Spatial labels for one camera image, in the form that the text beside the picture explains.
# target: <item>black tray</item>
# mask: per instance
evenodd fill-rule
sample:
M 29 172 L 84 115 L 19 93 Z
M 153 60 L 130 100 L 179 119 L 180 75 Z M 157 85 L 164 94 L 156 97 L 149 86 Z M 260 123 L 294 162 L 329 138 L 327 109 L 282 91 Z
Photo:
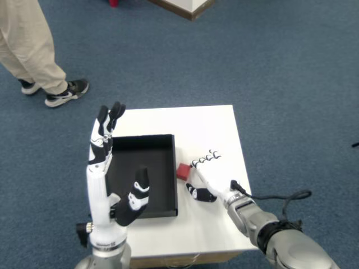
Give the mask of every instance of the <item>black tray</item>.
M 177 216 L 174 149 L 172 134 L 115 137 L 107 190 L 122 197 L 130 191 L 136 170 L 145 165 L 150 179 L 149 204 L 140 218 Z

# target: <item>sneaker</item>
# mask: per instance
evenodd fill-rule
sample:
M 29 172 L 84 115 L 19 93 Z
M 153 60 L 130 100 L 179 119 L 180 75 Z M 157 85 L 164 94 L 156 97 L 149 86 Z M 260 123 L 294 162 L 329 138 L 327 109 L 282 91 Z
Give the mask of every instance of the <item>sneaker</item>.
M 55 108 L 72 99 L 78 99 L 89 89 L 89 83 L 86 80 L 74 80 L 67 83 L 67 89 L 61 94 L 48 94 L 45 99 L 45 105 Z
M 34 93 L 36 93 L 38 90 L 41 89 L 40 85 L 38 85 L 37 83 L 28 83 L 27 81 L 25 80 L 19 80 L 21 85 L 22 85 L 22 88 L 21 88 L 21 92 L 23 94 L 26 94 L 26 95 L 32 95 Z

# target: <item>robotic arm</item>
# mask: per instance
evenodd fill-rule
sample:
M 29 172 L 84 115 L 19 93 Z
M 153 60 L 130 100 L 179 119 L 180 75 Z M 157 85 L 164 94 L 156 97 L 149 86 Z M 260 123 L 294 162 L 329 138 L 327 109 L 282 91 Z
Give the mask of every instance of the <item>robotic arm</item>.
M 253 196 L 247 194 L 235 178 L 226 174 L 228 167 L 225 158 L 216 151 L 209 153 L 192 162 L 207 187 L 196 189 L 186 184 L 194 199 L 207 201 L 210 198 L 209 202 L 213 202 L 210 194 L 219 197 L 239 231 L 266 255 L 276 269 L 339 269 L 322 247 L 302 232 L 298 224 L 286 219 L 280 221 L 272 213 L 264 212 L 254 202 Z M 302 198 L 305 197 L 294 194 L 287 197 L 286 203 Z
M 102 106 L 93 126 L 86 170 L 92 222 L 76 227 L 84 247 L 90 237 L 93 255 L 83 259 L 75 269 L 118 269 L 130 265 L 126 226 L 146 208 L 150 187 L 146 167 L 138 169 L 132 189 L 124 197 L 109 193 L 106 187 L 105 177 L 112 160 L 112 132 L 125 110 L 125 105 L 119 102 L 110 111 Z

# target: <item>red block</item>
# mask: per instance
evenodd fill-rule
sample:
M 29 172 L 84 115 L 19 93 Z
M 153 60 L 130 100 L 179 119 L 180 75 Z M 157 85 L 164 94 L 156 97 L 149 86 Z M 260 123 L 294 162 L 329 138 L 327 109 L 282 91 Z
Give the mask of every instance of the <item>red block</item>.
M 190 175 L 191 167 L 186 164 L 179 164 L 177 169 L 177 178 L 187 181 L 188 176 Z
M 109 0 L 110 6 L 117 7 L 118 6 L 118 0 Z

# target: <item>beige pants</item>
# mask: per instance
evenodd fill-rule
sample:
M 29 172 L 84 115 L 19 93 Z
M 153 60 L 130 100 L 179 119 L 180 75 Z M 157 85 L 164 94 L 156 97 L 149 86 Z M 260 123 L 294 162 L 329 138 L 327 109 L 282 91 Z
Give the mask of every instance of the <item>beige pants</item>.
M 55 63 L 54 44 L 38 0 L 0 0 L 0 62 L 16 78 L 50 94 L 67 88 Z

